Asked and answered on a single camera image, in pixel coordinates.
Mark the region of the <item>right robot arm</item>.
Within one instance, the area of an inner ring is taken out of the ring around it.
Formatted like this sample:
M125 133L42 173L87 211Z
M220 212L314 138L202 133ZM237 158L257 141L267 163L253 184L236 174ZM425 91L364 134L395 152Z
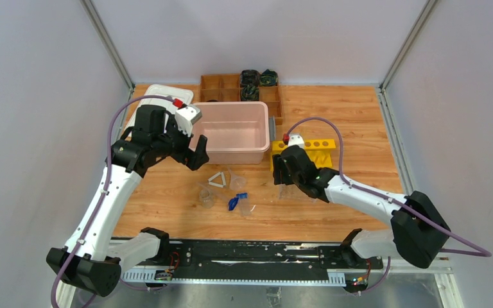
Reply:
M295 185L312 199L348 206L388 226L387 231L355 229L345 238L341 259L350 268L388 256L426 269L449 239L448 224L423 192L405 195L355 182L335 169L316 167L299 146L273 155L272 161L276 185Z

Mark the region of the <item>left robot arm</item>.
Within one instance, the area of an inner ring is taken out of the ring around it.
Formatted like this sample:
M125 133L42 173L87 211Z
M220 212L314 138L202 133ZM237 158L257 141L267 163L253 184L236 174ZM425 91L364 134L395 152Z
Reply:
M156 265L173 262L169 234L146 227L137 236L111 247L110 240L126 203L147 170L165 158L195 171L209 161L207 138L199 136L190 148L193 126L202 118L193 105L137 108L135 123L110 147L99 185L73 235L63 248L50 249L46 262L66 284L105 297L122 273L146 260Z

